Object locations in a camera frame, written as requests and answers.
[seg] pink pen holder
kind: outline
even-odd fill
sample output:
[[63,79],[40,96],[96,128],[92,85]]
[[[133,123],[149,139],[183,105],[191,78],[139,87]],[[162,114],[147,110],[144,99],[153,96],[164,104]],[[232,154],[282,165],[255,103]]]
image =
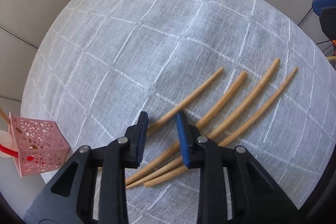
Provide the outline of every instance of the pink pen holder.
[[70,149],[55,122],[11,116],[8,132],[17,147],[21,178],[60,169]]

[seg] wooden stick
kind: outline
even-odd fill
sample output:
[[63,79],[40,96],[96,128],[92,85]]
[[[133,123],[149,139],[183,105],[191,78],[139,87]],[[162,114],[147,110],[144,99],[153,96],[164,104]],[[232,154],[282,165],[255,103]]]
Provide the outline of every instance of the wooden stick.
[[[280,85],[280,87],[272,94],[272,96],[241,126],[239,127],[235,132],[233,132],[231,135],[226,137],[223,141],[219,143],[220,146],[227,146],[231,142],[233,142],[235,139],[237,139],[239,136],[241,136],[250,126],[255,123],[263,113],[268,110],[268,108],[275,102],[276,99],[281,95],[283,90],[286,88],[286,86],[289,84],[295,73],[297,72],[297,67],[295,67],[292,72],[287,76],[285,81]],[[168,173],[165,173],[164,175],[161,175],[159,177],[156,177],[152,180],[149,180],[145,182],[143,185],[145,187],[151,187],[154,185],[157,185],[161,182],[167,181],[179,174],[184,173],[187,171],[187,167],[180,166],[179,168],[176,168]]]
[[0,107],[0,117],[3,118],[8,123],[9,126],[11,125],[11,121],[9,120],[7,115],[3,112],[1,107]]
[[[236,93],[238,88],[242,85],[246,77],[247,77],[246,71],[243,71],[239,74],[239,76],[231,84],[227,92],[225,92],[223,96],[214,104],[214,106],[196,123],[195,126],[199,130],[202,130],[218,114],[218,112],[226,105],[226,103],[230,100],[230,98],[233,97],[233,95]],[[140,169],[134,175],[128,177],[125,181],[125,184],[128,185],[126,188],[132,188],[134,186],[140,185],[144,183],[145,181],[147,181],[147,180],[143,181],[140,178],[148,174],[150,171],[154,170],[155,167],[163,163],[165,160],[171,157],[179,149],[180,149],[179,142],[178,141],[174,142],[169,148],[163,151],[158,157],[152,160],[149,164],[147,164],[145,167]]]
[[[253,100],[257,97],[257,95],[261,92],[262,88],[266,85],[267,81],[271,78],[274,71],[278,67],[279,63],[280,63],[280,59],[276,58],[271,64],[271,66],[268,68],[266,73],[263,75],[263,77],[260,79],[259,83],[251,90],[251,92],[244,99],[244,101],[241,102],[240,105],[219,126],[217,126],[213,131],[211,131],[207,135],[209,139],[213,140],[216,137],[218,137],[225,129],[227,129],[242,114],[242,112],[253,102]],[[176,160],[172,161],[171,163],[168,163],[167,165],[161,167],[160,169],[156,170],[152,174],[144,177],[141,181],[145,182],[145,181],[151,180],[155,177],[158,177],[176,168],[177,166],[181,164],[182,164],[182,157],[178,157]]]
[[158,119],[154,124],[152,124],[147,130],[147,137],[152,135],[155,131],[159,130],[166,122],[168,122],[172,117],[174,117],[177,112],[184,109],[189,105],[197,96],[201,94],[202,91],[206,89],[214,80],[222,73],[223,68],[218,69],[213,75],[211,75],[203,84],[201,84],[197,89],[185,97],[176,107],[174,107],[167,114]]

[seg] blue plastic part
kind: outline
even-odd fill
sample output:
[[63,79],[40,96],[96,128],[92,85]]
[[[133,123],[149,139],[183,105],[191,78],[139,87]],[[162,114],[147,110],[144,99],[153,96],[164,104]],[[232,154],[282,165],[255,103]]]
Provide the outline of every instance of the blue plastic part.
[[321,15],[323,8],[336,6],[336,0],[313,0],[312,8],[315,14]]
[[189,125],[186,122],[185,114],[184,112],[179,112],[176,115],[176,123],[177,123],[177,133],[178,133],[178,139],[180,142],[180,149],[181,149],[181,155],[183,159],[184,165],[188,168],[190,165],[190,144],[188,144],[186,135],[189,132]]

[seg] red object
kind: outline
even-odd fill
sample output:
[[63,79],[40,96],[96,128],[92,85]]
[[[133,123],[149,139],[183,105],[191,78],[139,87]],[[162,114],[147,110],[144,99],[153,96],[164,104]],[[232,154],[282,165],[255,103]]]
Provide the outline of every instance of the red object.
[[[7,147],[4,147],[4,146],[2,146],[1,144],[0,144],[0,151],[1,151],[1,152],[4,152],[5,154],[11,155],[12,157],[15,157],[15,158],[18,158],[18,157],[19,157],[18,152],[14,151],[14,150],[11,150],[11,149],[9,149],[9,148],[7,148]],[[27,157],[27,160],[28,160],[28,161],[32,161],[33,159],[34,159],[33,156],[28,156],[28,157]]]

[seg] metal rivet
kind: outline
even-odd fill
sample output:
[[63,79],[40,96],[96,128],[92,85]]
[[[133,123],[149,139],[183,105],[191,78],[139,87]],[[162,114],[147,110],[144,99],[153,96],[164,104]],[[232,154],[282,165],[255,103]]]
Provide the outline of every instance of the metal rivet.
[[244,146],[237,146],[237,147],[236,147],[236,151],[237,151],[238,153],[243,154],[243,153],[245,153],[246,149],[245,149]]
[[120,137],[118,138],[118,143],[127,143],[128,142],[128,138],[127,137]]
[[89,151],[89,147],[87,145],[83,145],[78,150],[80,153],[86,153],[87,151]]
[[206,143],[206,142],[208,141],[208,138],[207,138],[207,137],[204,137],[204,136],[199,136],[199,137],[197,138],[197,141],[198,141],[199,143]]

